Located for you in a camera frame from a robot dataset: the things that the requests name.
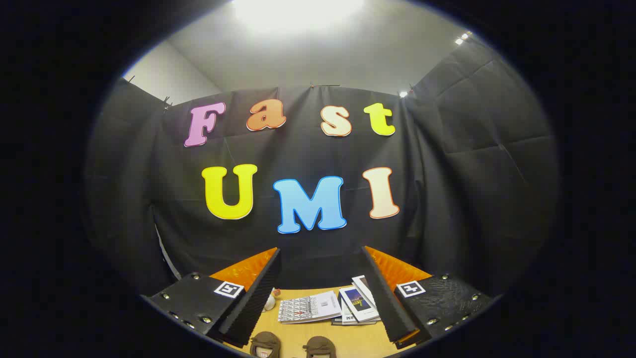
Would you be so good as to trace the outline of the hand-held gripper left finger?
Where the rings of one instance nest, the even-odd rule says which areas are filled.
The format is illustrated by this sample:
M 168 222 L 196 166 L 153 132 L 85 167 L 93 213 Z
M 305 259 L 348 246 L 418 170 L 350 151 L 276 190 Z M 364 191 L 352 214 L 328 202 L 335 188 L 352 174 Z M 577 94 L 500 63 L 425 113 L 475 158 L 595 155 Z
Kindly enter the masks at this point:
M 191 272 L 142 299 L 186 330 L 239 348 L 248 344 L 281 268 L 271 248 L 214 274 Z

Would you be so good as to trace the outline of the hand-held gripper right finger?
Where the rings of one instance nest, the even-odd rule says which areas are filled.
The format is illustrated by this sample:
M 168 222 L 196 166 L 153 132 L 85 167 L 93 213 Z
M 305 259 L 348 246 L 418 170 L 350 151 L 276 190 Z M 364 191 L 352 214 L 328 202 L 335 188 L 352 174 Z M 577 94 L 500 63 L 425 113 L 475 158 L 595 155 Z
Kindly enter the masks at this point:
M 429 274 L 368 246 L 361 250 L 361 268 L 398 349 L 456 331 L 497 299 L 454 274 Z

